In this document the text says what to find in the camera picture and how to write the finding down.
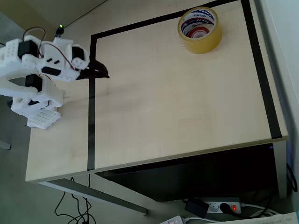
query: table leg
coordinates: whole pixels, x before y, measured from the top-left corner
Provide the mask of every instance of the table leg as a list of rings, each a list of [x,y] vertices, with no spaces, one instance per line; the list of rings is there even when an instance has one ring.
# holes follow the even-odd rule
[[[7,144],[7,143],[0,140],[0,148],[1,149],[9,150],[10,147],[11,147],[11,145],[9,145],[9,144]]]
[[[62,191],[65,191],[65,192],[68,192],[68,193],[71,193],[74,195],[90,198],[90,199],[93,199],[96,201],[117,204],[119,206],[138,211],[144,215],[146,215],[146,213],[147,213],[147,209],[144,207],[133,204],[131,202],[127,202],[125,200],[114,197],[112,195],[105,194],[101,191],[89,188],[82,184],[75,183],[73,181],[69,181],[67,179],[42,182],[40,184],[51,187],[51,188],[55,188],[58,190],[62,190]]]
[[[286,197],[286,141],[273,143],[279,197]]]

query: gray floor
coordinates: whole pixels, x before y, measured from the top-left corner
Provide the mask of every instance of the gray floor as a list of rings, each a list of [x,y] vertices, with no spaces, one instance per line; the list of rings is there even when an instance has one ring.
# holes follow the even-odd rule
[[[54,214],[54,208],[63,194],[62,191],[25,182],[30,128],[26,127],[26,118],[13,113],[6,106],[7,99],[0,96],[0,140],[10,143],[12,148],[0,150],[0,223],[66,224],[70,220],[69,217],[56,217]],[[87,176],[78,176],[75,180],[82,184],[88,182]],[[91,177],[91,187],[149,209],[149,214],[144,216],[112,204],[90,200],[92,204],[90,213],[98,224],[159,224],[176,215],[194,216],[184,210],[185,205],[181,201],[158,203],[96,175]],[[81,211],[85,211],[84,201],[80,199],[80,202]],[[292,212],[289,198],[285,200],[275,198],[271,207],[281,213]],[[57,212],[78,215],[76,202],[70,194],[66,194]],[[231,219],[223,214],[209,218]],[[196,223],[204,222],[198,220],[188,222],[188,224]]]

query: clear tape roll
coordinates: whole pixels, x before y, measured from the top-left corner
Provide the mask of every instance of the clear tape roll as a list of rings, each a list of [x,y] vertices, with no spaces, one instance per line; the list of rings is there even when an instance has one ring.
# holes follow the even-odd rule
[[[178,34],[188,51],[204,54],[216,48],[220,43],[222,29],[214,10],[196,7],[181,17],[178,22]]]

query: tape label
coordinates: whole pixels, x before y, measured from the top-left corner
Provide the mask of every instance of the tape label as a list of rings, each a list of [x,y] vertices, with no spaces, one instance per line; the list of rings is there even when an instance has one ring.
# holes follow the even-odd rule
[[[215,18],[212,12],[209,12],[206,9],[197,9],[193,12],[190,12],[183,18],[181,31],[183,35],[189,38],[201,38],[213,29],[214,24]],[[200,35],[194,35],[194,32],[191,31],[195,28],[201,30],[207,29],[208,31],[202,32]]]

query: table surface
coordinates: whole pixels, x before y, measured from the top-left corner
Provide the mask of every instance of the table surface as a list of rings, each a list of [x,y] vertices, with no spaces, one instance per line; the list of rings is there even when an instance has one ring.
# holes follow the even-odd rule
[[[86,43],[92,34],[207,2],[211,1],[109,0],[70,25],[66,33],[80,36],[74,39],[79,44]],[[288,133],[251,0],[250,8],[274,103],[272,111],[266,111],[269,95],[262,94],[265,87],[259,82],[241,1],[213,7],[223,37],[206,54],[192,54],[181,46],[179,18],[106,36],[97,40],[96,59],[106,65],[111,78],[95,81],[94,118],[89,117],[89,80],[56,82],[65,90],[64,105],[58,109],[62,117],[47,130],[31,129],[26,181],[286,140]],[[270,131],[273,116],[279,137]],[[93,143],[88,144],[91,130],[93,150]],[[94,160],[94,169],[88,171],[90,160]]]

